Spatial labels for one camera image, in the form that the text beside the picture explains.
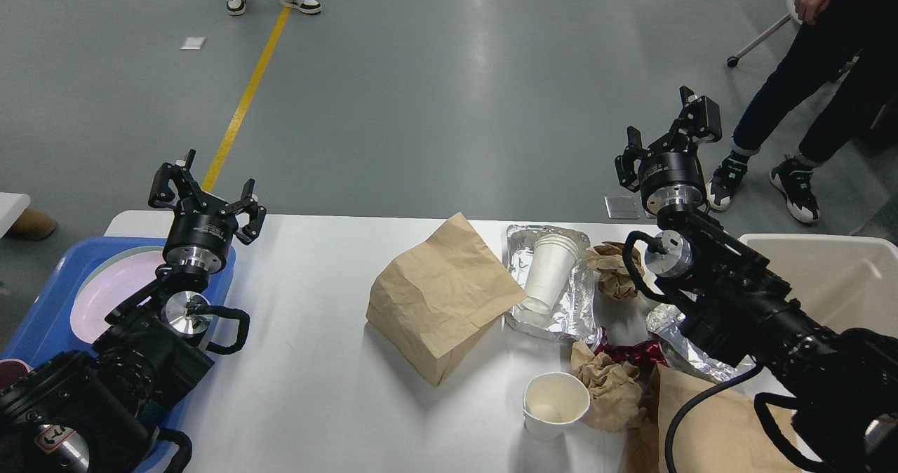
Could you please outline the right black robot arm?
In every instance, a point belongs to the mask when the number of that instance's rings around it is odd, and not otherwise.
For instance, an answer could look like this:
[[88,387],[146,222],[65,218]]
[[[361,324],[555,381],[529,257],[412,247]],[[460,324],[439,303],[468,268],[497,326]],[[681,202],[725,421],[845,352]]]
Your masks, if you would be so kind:
[[897,409],[896,338],[863,327],[835,333],[811,319],[769,260],[725,233],[702,210],[708,203],[698,147],[722,137],[721,109],[681,86],[682,109],[662,137],[643,147],[628,127],[615,159],[622,187],[641,195],[661,232],[632,231],[626,271],[642,294],[684,315],[682,334],[711,358],[755,366],[693,397],[664,439],[667,469],[687,412],[764,368],[789,391],[760,393],[754,410],[777,450],[810,472],[894,472]]

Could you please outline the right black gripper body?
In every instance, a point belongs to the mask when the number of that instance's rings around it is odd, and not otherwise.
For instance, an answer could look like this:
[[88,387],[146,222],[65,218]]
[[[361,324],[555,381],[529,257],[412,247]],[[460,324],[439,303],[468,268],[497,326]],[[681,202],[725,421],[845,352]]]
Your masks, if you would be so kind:
[[708,201],[696,151],[658,152],[639,160],[639,194],[643,210],[658,214],[677,204],[700,207]]

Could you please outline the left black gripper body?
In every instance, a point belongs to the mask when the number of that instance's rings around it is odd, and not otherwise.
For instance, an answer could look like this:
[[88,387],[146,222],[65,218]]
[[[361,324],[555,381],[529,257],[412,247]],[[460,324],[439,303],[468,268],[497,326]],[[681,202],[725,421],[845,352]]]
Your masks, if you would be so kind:
[[177,212],[163,247],[163,259],[167,265],[196,267],[217,274],[227,266],[237,229],[233,217]]

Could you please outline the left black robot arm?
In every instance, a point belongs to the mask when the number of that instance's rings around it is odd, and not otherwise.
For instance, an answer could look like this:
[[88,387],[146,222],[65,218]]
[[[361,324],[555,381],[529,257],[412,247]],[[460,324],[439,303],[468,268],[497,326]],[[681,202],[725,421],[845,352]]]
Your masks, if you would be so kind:
[[192,440],[155,415],[198,386],[213,354],[243,349],[250,315],[212,305],[203,291],[227,267],[233,240],[253,243],[267,214],[254,179],[236,201],[201,189],[195,154],[154,176],[149,206],[173,212],[154,280],[109,311],[89,352],[61,352],[2,389],[4,472],[132,472],[160,441],[176,446],[167,472],[188,466]]

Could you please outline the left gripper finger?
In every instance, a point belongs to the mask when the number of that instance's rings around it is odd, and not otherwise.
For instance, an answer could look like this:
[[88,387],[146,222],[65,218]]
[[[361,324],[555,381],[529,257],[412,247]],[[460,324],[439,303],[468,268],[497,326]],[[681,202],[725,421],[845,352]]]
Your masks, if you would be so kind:
[[150,208],[171,210],[174,214],[204,212],[204,192],[190,172],[195,156],[196,150],[190,149],[182,160],[159,166],[147,200]]
[[262,226],[267,216],[267,209],[260,205],[254,194],[255,180],[247,179],[243,186],[243,195],[235,202],[225,202],[221,207],[221,221],[227,229],[229,237],[235,237],[244,246],[249,246],[259,239]]

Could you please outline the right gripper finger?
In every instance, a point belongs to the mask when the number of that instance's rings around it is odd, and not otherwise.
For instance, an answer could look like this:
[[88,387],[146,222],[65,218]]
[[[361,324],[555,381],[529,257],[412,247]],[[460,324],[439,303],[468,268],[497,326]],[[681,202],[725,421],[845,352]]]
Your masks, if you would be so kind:
[[637,161],[649,157],[649,150],[643,147],[641,132],[635,126],[626,128],[626,146],[619,156],[615,157],[615,170],[618,183],[630,192],[638,192],[641,179],[637,172]]
[[682,109],[660,138],[660,151],[696,154],[698,147],[723,137],[721,109],[706,95],[696,95],[687,86],[679,88]]

